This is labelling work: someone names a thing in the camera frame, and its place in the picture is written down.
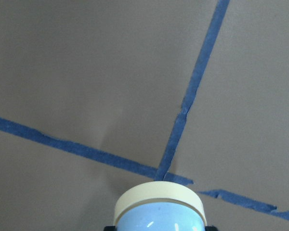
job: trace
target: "gray surface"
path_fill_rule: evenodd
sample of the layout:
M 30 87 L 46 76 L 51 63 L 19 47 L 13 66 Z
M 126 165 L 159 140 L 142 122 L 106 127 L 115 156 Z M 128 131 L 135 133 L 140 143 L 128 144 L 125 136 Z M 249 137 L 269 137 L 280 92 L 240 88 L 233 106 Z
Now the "gray surface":
M 0 2 L 0 117 L 157 167 L 215 4 Z M 230 2 L 171 171 L 289 210 L 289 1 Z M 102 230 L 146 181 L 0 132 L 0 231 Z M 289 230 L 201 199 L 221 231 Z

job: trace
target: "black part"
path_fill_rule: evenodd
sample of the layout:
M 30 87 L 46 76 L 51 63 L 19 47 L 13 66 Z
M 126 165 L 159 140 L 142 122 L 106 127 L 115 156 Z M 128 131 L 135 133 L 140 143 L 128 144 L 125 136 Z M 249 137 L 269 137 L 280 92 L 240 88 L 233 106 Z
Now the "black part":
M 116 226 L 105 226 L 104 231 L 117 231 Z
M 205 230 L 206 231 L 218 231 L 218 229 L 215 226 L 206 226 Z

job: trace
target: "painter's tape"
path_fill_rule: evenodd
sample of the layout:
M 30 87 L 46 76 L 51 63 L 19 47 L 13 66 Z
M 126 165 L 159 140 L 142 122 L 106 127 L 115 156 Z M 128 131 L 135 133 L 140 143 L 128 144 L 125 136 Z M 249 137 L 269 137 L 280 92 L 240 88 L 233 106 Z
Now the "painter's tape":
M 118 167 L 133 173 L 137 173 L 142 176 L 149 178 L 154 178 L 157 169 L 154 167 L 142 165 L 138 162 L 110 154 L 101 150 L 97 150 L 88 146 L 85 146 L 80 143 L 60 140 L 48 135 L 43 134 L 42 132 L 29 128 L 27 126 L 0 118 L 0 130 L 38 142 L 56 149 L 60 149 L 69 153 L 73 153 L 82 157 L 86 157 L 91 160 L 98 161 L 110 166 Z M 193 181 L 185 177 L 177 176 L 174 174 L 167 175 L 168 181 L 173 181 L 182 185 L 192 184 Z
M 205 192 L 199 192 L 204 195 L 211 196 L 213 198 L 220 198 L 226 202 L 232 203 L 234 205 L 238 205 L 244 208 L 250 208 L 255 211 L 269 214 L 275 217 L 279 217 L 289 221 L 289 211 L 286 212 L 278 212 L 277 206 L 266 204 L 260 201 L 255 201 L 253 199 L 247 198 L 245 196 L 241 196 L 235 194 L 233 192 L 228 192 L 226 190 L 218 189 L 218 190 L 210 190 Z
M 221 28 L 223 18 L 226 14 L 228 4 L 229 0 L 219 0 L 216 5 L 209 29 L 202 44 L 194 71 L 191 76 L 191 80 L 181 105 L 181 111 L 174 122 L 171 135 L 169 137 L 164 155 L 161 159 L 154 180 L 165 180 L 166 173 L 171 166 L 174 153 L 186 124 L 187 114 L 195 100 L 197 89 L 207 67 L 214 43 Z

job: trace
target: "blue tape line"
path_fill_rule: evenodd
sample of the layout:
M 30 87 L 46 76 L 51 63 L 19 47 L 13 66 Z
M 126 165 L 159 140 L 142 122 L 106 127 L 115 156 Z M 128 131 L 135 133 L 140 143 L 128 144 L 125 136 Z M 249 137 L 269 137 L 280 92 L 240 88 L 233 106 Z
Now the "blue tape line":
M 64 141 L 51 136 L 47 136 L 36 129 L 29 128 L 27 126 L 3 118 L 0 118 L 0 130 L 13 134 L 15 136 L 25 138 L 27 140 L 38 142 L 56 149 L 86 157 L 88 159 L 95 160 L 110 166 L 118 167 L 152 179 L 154 178 L 157 171 L 157 169 L 154 167 L 142 165 L 138 162 L 101 150 L 97 150 L 80 143 Z M 177 176 L 174 174 L 168 174 L 167 178 L 169 179 L 169 181 L 173 181 L 182 185 L 193 183 L 193 181 L 188 178 Z
M 199 87 L 204 71 L 207 67 L 228 4 L 229 0 L 219 0 L 216 5 L 209 29 L 202 44 L 202 48 L 197 58 L 195 68 L 191 76 L 191 80 L 189 82 L 188 88 L 185 93 L 185 97 L 181 105 L 181 111 L 174 122 L 174 126 L 172 128 L 171 135 L 169 137 L 168 144 L 165 149 L 165 153 L 161 159 L 154 180 L 165 180 L 165 175 L 171 166 L 174 153 L 176 151 L 176 148 L 178 146 L 179 140 L 181 138 L 182 132 L 186 124 L 187 114 L 195 100 L 197 89 Z
M 275 205 L 269 205 L 260 201 L 255 201 L 253 199 L 235 194 L 233 192 L 228 192 L 222 189 L 199 193 L 211 196 L 213 198 L 221 198 L 222 200 L 232 203 L 234 205 L 238 205 L 244 208 L 250 208 L 255 211 L 269 214 L 289 221 L 289 211 L 277 212 L 277 206 Z

